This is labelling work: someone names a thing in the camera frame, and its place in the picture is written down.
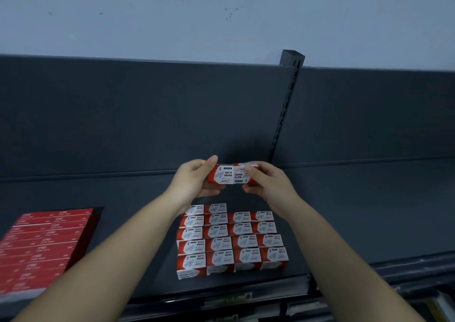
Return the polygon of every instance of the white wall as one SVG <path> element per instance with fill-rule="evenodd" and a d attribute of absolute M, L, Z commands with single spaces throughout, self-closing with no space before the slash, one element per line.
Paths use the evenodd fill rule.
<path fill-rule="evenodd" d="M 455 69 L 455 0 L 0 0 L 0 53 Z"/>

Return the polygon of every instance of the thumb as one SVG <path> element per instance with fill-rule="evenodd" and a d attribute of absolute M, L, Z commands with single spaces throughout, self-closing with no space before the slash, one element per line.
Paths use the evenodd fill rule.
<path fill-rule="evenodd" d="M 248 176 L 253 178 L 263 187 L 266 187 L 268 185 L 270 177 L 267 176 L 264 172 L 261 172 L 258 169 L 253 168 L 251 165 L 245 166 L 245 172 L 247 173 Z"/>
<path fill-rule="evenodd" d="M 217 155 L 212 155 L 209 159 L 205 161 L 204 164 L 201 165 L 199 169 L 196 170 L 197 176 L 203 180 L 207 177 L 207 175 L 212 171 L 212 169 L 215 167 L 215 164 L 218 161 L 218 156 Z"/>

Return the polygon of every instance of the person's left arm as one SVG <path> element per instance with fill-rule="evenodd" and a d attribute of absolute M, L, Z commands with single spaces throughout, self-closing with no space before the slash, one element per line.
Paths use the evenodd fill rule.
<path fill-rule="evenodd" d="M 168 189 L 32 301 L 14 322 L 117 320 L 161 245 L 169 226 L 196 197 L 224 186 L 204 179 L 218 158 L 182 164 Z"/>

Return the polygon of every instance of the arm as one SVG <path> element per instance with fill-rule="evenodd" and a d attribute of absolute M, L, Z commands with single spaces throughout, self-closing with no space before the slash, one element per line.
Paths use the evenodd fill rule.
<path fill-rule="evenodd" d="M 15 319 L 25 321 L 114 321 L 155 256 L 168 228 L 195 197 L 224 186 L 203 181 L 218 158 L 182 164 L 168 189 L 32 301 Z"/>
<path fill-rule="evenodd" d="M 260 186 L 243 186 L 261 196 L 287 220 L 312 274 L 337 321 L 424 322 L 420 315 L 372 270 L 329 223 L 295 192 L 285 173 L 265 162 L 245 169 Z"/>

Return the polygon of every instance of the hand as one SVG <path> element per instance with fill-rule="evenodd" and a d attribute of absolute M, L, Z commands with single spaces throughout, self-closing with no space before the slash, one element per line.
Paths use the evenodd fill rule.
<path fill-rule="evenodd" d="M 261 171 L 251 165 L 247 165 L 245 172 L 259 186 L 244 184 L 242 186 L 243 190 L 246 193 L 256 194 L 263 198 L 271 210 L 289 222 L 295 209 L 298 208 L 297 206 L 303 200 L 297 195 L 291 181 L 283 170 L 265 161 L 256 161 L 256 163 Z"/>
<path fill-rule="evenodd" d="M 209 159 L 195 159 L 183 163 L 178 168 L 169 187 L 164 192 L 172 205 L 178 206 L 176 216 L 184 213 L 197 197 L 215 196 L 224 189 L 225 185 L 210 184 L 206 181 L 207 175 L 218 161 L 216 155 Z"/>

